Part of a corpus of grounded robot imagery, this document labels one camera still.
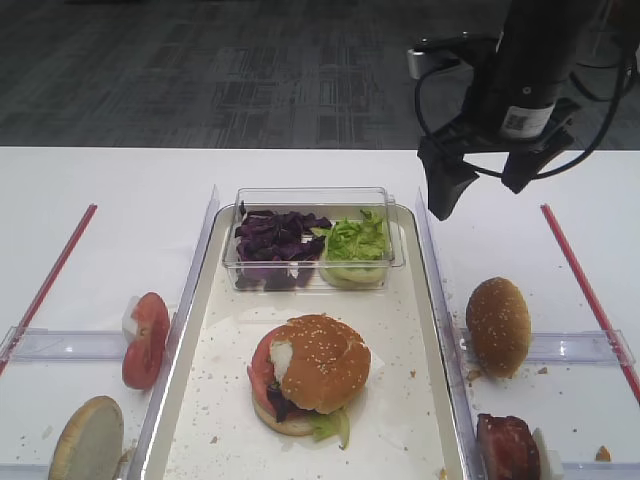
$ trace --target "white label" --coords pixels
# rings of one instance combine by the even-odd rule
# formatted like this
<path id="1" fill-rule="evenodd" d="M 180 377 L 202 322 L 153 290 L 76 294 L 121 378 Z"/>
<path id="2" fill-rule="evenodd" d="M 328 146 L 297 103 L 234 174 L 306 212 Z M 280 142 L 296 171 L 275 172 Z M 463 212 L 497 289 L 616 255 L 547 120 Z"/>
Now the white label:
<path id="1" fill-rule="evenodd" d="M 500 133 L 507 138 L 534 138 L 542 133 L 551 117 L 554 105 L 542 108 L 509 107 Z"/>

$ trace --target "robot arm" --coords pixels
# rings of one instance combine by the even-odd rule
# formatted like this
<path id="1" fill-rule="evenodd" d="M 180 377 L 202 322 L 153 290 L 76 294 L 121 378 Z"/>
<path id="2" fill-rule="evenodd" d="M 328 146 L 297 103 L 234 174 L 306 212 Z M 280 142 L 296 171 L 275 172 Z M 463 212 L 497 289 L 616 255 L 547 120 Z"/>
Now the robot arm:
<path id="1" fill-rule="evenodd" d="M 413 53 L 436 59 L 431 72 L 418 80 L 415 100 L 425 132 L 418 156 L 427 175 L 429 210 L 437 218 L 450 216 L 478 173 L 500 177 L 514 193 L 533 179 L 549 176 L 551 172 L 540 171 L 573 143 L 565 127 L 580 109 L 560 98 L 561 89 L 573 69 L 581 37 L 601 8 L 602 0 L 513 0 L 499 39 L 463 34 L 426 40 L 414 48 Z M 633 44 L 625 42 L 623 58 Z M 474 77 L 460 114 L 430 132 L 421 114 L 420 87 L 429 73 L 442 70 L 438 62 L 443 55 L 447 66 L 455 59 L 468 63 Z M 622 65 L 617 83 L 624 83 Z M 612 115 L 617 109 L 614 102 Z M 596 139 L 594 150 L 602 138 Z M 585 151 L 583 158 L 591 151 Z M 464 162 L 464 155 L 480 152 L 508 152 L 502 173 Z"/>

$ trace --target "bottom bun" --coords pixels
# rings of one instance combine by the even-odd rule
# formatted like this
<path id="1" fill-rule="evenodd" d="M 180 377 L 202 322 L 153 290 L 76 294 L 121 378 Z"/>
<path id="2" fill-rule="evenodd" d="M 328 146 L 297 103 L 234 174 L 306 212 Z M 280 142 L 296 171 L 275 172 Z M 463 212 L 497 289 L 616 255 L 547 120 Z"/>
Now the bottom bun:
<path id="1" fill-rule="evenodd" d="M 306 415 L 290 418 L 284 422 L 278 423 L 274 416 L 262 408 L 262 406 L 257 402 L 254 394 L 251 394 L 251 397 L 253 399 L 253 409 L 256 411 L 256 415 L 258 415 L 260 420 L 262 420 L 268 427 L 272 428 L 276 432 L 291 435 L 293 437 L 304 437 L 305 435 L 311 435 L 313 433 L 313 426 Z"/>

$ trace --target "purple cabbage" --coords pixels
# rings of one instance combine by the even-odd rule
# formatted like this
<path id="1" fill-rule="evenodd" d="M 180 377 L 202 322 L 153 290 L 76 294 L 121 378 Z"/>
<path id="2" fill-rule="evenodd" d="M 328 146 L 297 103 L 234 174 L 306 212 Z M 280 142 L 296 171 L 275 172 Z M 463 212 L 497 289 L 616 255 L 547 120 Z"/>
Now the purple cabbage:
<path id="1" fill-rule="evenodd" d="M 304 234 L 312 234 L 311 229 L 331 228 L 331 222 L 317 218 L 313 213 L 300 212 L 278 214 L 271 210 L 246 211 L 240 206 L 244 216 L 242 224 L 234 232 L 240 238 L 237 252 L 243 262 L 290 261 L 304 262 L 317 260 L 324 250 L 325 237 L 314 236 L 302 241 Z M 289 290 L 296 285 L 304 286 L 313 273 L 311 268 L 301 268 L 298 278 L 285 268 L 245 268 L 239 275 L 238 288 L 257 288 L 261 280 L 266 281 L 265 290 Z"/>

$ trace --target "tomato slice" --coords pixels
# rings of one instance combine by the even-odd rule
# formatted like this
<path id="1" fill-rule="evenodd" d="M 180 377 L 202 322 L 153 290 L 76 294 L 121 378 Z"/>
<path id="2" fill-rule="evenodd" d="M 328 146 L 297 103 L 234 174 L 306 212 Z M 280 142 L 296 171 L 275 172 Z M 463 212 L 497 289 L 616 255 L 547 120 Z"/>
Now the tomato slice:
<path id="1" fill-rule="evenodd" d="M 276 411 L 267 398 L 267 386 L 271 385 L 276 379 L 273 373 L 273 364 L 269 361 L 269 349 L 271 340 L 281 328 L 278 327 L 271 330 L 260 340 L 251 359 L 251 365 L 247 367 L 247 374 L 249 375 L 249 380 L 251 380 L 251 387 L 253 388 L 253 394 L 256 396 L 256 401 L 274 417 L 276 416 Z"/>
<path id="2" fill-rule="evenodd" d="M 148 390 L 160 373 L 169 334 L 169 311 L 157 293 L 149 292 L 138 301 L 131 316 L 138 331 L 122 362 L 122 380 L 130 388 Z"/>

